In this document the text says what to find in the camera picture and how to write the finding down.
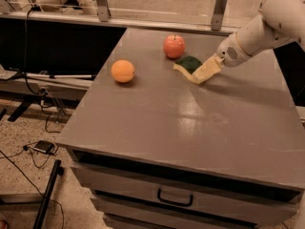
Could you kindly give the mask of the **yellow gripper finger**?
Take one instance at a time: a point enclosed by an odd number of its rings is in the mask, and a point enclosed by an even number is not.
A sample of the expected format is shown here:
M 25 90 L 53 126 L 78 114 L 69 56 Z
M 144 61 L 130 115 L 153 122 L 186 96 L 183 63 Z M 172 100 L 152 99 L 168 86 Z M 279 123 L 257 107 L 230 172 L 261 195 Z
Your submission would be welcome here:
M 193 81 L 201 84 L 206 80 L 219 73 L 223 67 L 223 58 L 219 56 L 211 56 L 198 69 L 193 72 Z

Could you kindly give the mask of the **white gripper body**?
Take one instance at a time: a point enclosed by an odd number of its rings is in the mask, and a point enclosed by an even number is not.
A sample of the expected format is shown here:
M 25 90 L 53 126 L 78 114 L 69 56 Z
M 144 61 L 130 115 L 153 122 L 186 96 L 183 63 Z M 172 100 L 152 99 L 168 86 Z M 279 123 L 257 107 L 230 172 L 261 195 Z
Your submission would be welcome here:
M 226 67 L 237 67 L 251 58 L 239 46 L 236 33 L 232 33 L 219 44 L 216 54 Z

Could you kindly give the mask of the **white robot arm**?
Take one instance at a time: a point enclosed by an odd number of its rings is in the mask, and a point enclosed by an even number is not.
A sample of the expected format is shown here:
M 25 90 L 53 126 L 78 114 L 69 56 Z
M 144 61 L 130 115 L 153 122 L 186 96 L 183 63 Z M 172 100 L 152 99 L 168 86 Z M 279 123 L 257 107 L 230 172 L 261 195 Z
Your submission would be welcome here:
M 262 0 L 258 15 L 224 39 L 215 54 L 192 73 L 196 84 L 223 67 L 236 67 L 253 56 L 291 40 L 305 50 L 305 0 Z

